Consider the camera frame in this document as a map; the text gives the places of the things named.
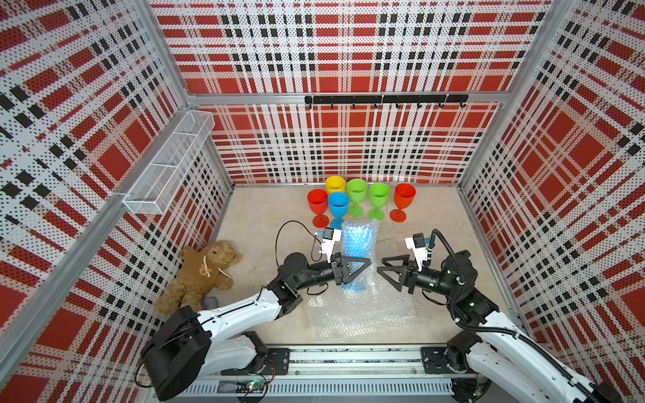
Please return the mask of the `red plastic wine glass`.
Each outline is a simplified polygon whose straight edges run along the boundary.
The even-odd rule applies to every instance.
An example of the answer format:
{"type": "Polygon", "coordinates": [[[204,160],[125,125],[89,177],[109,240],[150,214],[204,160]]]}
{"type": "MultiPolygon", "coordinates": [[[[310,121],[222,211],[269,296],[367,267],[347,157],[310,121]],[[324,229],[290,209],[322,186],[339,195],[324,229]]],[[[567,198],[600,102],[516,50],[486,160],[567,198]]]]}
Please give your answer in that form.
{"type": "Polygon", "coordinates": [[[396,186],[394,203],[396,209],[390,211],[390,218],[393,222],[403,223],[406,221],[405,209],[413,203],[417,194],[416,188],[408,183],[401,183],[396,186]]]}

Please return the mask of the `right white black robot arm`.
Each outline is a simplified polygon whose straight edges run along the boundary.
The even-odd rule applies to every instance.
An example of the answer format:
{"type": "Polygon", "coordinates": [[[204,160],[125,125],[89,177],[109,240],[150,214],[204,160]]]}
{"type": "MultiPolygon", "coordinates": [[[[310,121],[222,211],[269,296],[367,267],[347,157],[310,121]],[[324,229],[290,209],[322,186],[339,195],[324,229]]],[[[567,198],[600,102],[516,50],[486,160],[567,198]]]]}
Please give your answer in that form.
{"type": "Polygon", "coordinates": [[[440,270],[407,255],[384,258],[378,273],[397,290],[434,292],[447,300],[461,328],[454,338],[455,369],[465,365],[520,402],[620,402],[606,382],[595,383],[560,362],[517,327],[475,287],[477,270],[467,251],[448,257],[440,270]]]}

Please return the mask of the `red glass bundle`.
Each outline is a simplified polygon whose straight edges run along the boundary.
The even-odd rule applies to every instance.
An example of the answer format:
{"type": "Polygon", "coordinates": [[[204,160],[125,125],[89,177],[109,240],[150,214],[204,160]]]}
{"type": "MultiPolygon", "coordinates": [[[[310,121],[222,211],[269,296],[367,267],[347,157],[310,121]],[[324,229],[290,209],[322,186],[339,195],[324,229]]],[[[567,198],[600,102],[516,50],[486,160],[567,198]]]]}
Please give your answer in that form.
{"type": "Polygon", "coordinates": [[[307,194],[307,202],[315,217],[312,224],[316,228],[329,226],[329,218],[325,215],[328,209],[328,194],[324,189],[315,189],[307,194]]]}

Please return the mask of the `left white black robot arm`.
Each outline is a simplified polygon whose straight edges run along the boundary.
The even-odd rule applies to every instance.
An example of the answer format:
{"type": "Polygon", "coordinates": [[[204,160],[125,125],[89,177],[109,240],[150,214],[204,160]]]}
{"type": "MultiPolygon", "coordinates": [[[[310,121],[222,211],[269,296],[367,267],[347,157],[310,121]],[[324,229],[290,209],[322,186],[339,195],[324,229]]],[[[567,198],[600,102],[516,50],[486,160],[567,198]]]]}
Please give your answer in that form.
{"type": "Polygon", "coordinates": [[[230,369],[260,373],[268,349],[255,326],[293,312],[302,302],[300,290],[329,282],[349,284],[370,266],[368,258],[341,253],[315,264],[292,253],[279,266],[276,278],[252,297],[213,310],[178,309],[140,355],[158,400],[176,397],[201,376],[230,369]]]}

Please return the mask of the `yellow plastic wine glass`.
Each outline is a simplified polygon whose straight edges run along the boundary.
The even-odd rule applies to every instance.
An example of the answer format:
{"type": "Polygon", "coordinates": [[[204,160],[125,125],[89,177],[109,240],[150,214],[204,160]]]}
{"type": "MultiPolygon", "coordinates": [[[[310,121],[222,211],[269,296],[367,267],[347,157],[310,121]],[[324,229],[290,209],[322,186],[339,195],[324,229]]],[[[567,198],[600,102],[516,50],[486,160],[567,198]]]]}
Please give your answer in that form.
{"type": "Polygon", "coordinates": [[[334,193],[345,193],[346,181],[341,176],[329,176],[325,181],[326,192],[329,195],[334,193]]]}

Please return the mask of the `light blue glass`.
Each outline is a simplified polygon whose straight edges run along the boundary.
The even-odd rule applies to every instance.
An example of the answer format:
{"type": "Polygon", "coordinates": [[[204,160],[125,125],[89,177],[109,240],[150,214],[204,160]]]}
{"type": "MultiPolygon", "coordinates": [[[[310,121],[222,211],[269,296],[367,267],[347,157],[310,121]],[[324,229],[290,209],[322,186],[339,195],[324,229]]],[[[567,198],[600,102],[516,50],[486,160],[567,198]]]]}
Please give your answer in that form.
{"type": "Polygon", "coordinates": [[[341,230],[344,217],[349,211],[349,197],[342,192],[329,194],[328,197],[329,211],[334,219],[330,222],[330,227],[341,230]]]}

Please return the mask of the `green glass bundle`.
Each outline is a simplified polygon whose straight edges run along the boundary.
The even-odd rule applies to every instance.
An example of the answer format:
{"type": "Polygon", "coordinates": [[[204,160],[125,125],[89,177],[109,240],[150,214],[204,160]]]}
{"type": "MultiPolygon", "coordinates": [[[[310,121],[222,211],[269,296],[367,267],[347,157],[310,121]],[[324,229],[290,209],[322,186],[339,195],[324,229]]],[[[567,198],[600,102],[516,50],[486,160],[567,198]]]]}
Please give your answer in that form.
{"type": "Polygon", "coordinates": [[[368,218],[370,220],[376,219],[383,221],[385,219],[383,208],[388,203],[390,193],[391,189],[385,183],[379,182],[371,185],[369,189],[369,200],[372,208],[368,211],[368,218]]]}

